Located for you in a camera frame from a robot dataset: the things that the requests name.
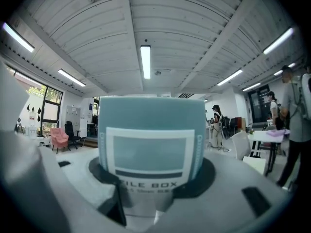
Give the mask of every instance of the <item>white ceiling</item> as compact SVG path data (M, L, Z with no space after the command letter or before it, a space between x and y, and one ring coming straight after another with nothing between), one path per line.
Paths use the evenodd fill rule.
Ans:
M295 26L277 0L25 0L8 23L35 50L1 31L2 54L69 85L57 73L64 69L86 84L75 85L85 97L208 94L225 88L215 85L239 68L243 73L231 85L242 89L304 54L297 29L262 54ZM143 44L151 45L150 80L143 79Z

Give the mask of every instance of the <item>fluorescent ceiling light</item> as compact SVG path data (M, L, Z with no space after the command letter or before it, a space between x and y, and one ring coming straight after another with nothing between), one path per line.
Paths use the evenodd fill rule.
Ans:
M218 83L217 85L222 85L226 82L228 82L229 80L232 80L235 76L239 75L241 72L243 72L241 69L236 71L235 73L233 73L231 76L229 76L228 78L226 78L225 80L221 81L220 83Z
M85 86L85 84L83 84L82 82L78 81L76 78L74 78L73 76L71 76L70 74L66 73L63 69L59 69L58 72L62 75L64 75L66 78L69 78L70 80L74 81L75 83L77 83L80 86Z
M272 43L270 46L268 46L263 53L268 54L275 48L277 48L279 45L281 45L288 37L290 37L293 34L294 30L293 28L288 29L284 34L282 34L274 43Z
M150 79L150 45L140 46L142 69L144 71L144 78Z
M29 52L33 52L35 48L26 40L24 40L24 38L21 37L18 33L16 33L15 30L12 29L8 24L4 23L3 29L8 32L8 34L11 35L16 41L18 41L25 49L27 49Z
M28 80L28 81L30 81L30 82L32 82L32 83L35 83L35 84L37 84L37 85L39 85L39 86L42 85L42 84L40 84L40 83L38 83L38 82L36 82L36 81L34 81L34 80L32 80L32 79L26 77L26 76L20 74L19 72L16 72L15 76L16 76L16 75L18 75L18 76L20 76L20 77L22 77L22 78L24 78L24 79L26 79L26 80Z
M277 75L281 74L282 72L283 72L283 70L280 70L280 71L276 72L276 73L274 74L274 76L277 76Z
M257 83L257 84L255 84L255 85L252 85L252 86L250 86L250 87L244 89L243 91L250 90L250 89L252 89L252 88L254 88L254 87L258 86L258 85L260 85L260 83Z

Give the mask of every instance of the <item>pink chair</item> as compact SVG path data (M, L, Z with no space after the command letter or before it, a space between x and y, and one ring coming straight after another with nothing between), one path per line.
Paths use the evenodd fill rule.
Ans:
M68 146L68 135L62 128L50 128L51 131L51 142L53 144L52 151L54 146L57 147L56 154L58 153L58 148L65 148Z

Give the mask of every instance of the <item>table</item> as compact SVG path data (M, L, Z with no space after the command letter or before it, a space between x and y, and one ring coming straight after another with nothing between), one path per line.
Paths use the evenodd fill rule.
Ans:
M255 131L253 134L248 135L248 139L250 141L254 141L252 149L258 149L261 142L270 142L271 148L269 153L269 160L268 160L268 168L265 173L265 176L268 175L273 169L273 164L276 159L276 145L275 143L281 143L283 141L283 135L274 137L267 134L268 131Z

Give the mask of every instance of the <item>person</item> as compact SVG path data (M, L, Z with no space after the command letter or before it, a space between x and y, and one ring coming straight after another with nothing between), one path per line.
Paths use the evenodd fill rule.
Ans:
M300 168L295 184L301 186L308 183L310 178L308 162L311 150L311 121L304 119L301 114L302 108L297 77L293 75L292 69L287 66L284 66L282 70L282 80L286 83L286 86L280 115L285 118L290 113L289 128L291 132L287 162L277 184L281 187L285 185L300 154Z
M278 117L278 109L277 109L277 103L276 98L273 91L269 91L268 93L268 101L270 102L270 112L272 115L272 124L276 125L276 118Z
M212 146L214 148L221 148L222 145L222 130L223 126L221 123L222 120L222 112L220 111L219 105L215 104L212 108L214 111L214 130L213 130L213 138L212 138Z

